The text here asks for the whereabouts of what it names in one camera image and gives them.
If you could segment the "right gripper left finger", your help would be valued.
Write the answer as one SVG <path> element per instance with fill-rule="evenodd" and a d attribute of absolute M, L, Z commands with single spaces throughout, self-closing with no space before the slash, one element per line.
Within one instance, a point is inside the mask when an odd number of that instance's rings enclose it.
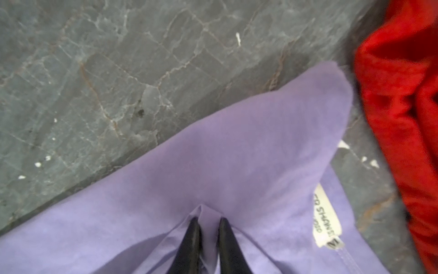
<path fill-rule="evenodd" d="M 189 223 L 167 274 L 198 274 L 201 250 L 201 227 L 198 223 L 198 217 L 194 217 Z"/>

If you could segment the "purple t-shirt with print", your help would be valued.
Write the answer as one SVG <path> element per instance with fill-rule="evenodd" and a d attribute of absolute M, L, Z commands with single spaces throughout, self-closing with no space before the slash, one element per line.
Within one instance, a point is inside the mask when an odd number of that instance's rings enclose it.
<path fill-rule="evenodd" d="M 351 105 L 323 62 L 212 114 L 1 237 L 1 272 L 166 274 L 198 217 L 200 274 L 221 218 L 253 274 L 384 274 L 330 165 Z"/>

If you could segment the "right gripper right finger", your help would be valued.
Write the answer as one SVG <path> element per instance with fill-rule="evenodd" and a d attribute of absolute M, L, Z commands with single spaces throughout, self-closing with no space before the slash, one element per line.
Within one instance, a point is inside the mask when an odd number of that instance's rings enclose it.
<path fill-rule="evenodd" d="M 227 218 L 221 218 L 217 247 L 220 274 L 252 274 Z"/>

